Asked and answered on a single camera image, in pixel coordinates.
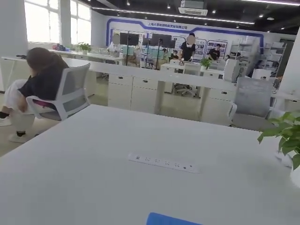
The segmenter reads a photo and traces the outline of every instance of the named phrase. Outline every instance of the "power outlet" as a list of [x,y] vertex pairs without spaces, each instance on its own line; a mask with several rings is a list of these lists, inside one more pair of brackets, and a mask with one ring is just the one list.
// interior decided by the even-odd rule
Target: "power outlet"
[[128,155],[128,159],[134,162],[156,165],[156,166],[165,167],[174,170],[181,170],[190,173],[200,173],[196,165],[188,164],[188,163],[173,162],[170,160],[161,159],[157,157],[146,157],[135,153],[130,153]]

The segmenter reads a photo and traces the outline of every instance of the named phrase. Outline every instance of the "air conditioner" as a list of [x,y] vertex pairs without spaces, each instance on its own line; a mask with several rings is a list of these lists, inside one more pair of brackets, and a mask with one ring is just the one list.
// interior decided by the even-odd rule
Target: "air conditioner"
[[181,14],[206,16],[208,10],[203,9],[203,0],[183,0],[178,8]]

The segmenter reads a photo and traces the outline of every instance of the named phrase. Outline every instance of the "black ceiling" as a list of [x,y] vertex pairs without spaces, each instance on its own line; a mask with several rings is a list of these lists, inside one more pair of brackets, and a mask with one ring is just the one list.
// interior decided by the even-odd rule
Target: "black ceiling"
[[[102,0],[83,0],[92,7],[108,8],[106,5],[100,3]],[[178,7],[180,7],[181,0],[129,0],[130,6],[127,5],[127,0],[106,0],[119,9],[154,12],[164,14],[180,14]],[[300,0],[282,0],[290,2],[300,2]],[[257,31],[271,31],[274,33],[293,34],[296,35],[300,25],[300,7],[284,6],[277,4],[255,3],[241,0],[204,0],[205,8],[208,10],[206,17],[216,19],[227,19],[234,21],[255,22],[254,25],[239,24],[240,29],[257,30]],[[116,16],[118,12],[95,10],[104,15]],[[144,19],[145,15],[133,13],[120,13],[122,17],[131,17]],[[268,17],[273,17],[273,21],[267,20]],[[174,18],[168,16],[147,15],[149,20],[158,20],[171,22]],[[195,20],[186,18],[176,18],[177,23],[187,23],[215,27],[236,28],[236,23]]]

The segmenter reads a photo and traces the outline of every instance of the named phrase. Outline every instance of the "long brown hair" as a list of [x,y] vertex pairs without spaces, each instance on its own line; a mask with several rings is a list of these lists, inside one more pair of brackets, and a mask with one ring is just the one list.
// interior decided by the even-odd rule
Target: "long brown hair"
[[49,67],[55,67],[58,72],[68,68],[68,65],[56,53],[50,52],[45,48],[33,48],[27,52],[26,61],[31,69],[40,73]]

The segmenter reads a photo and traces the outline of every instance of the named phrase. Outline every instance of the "window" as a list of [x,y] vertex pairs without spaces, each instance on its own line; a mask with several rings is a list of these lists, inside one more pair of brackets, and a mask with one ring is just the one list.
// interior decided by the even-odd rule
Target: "window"
[[59,0],[25,0],[27,40],[59,43]]
[[90,44],[91,40],[91,22],[90,7],[78,2],[71,1],[71,42],[78,44],[85,42]]

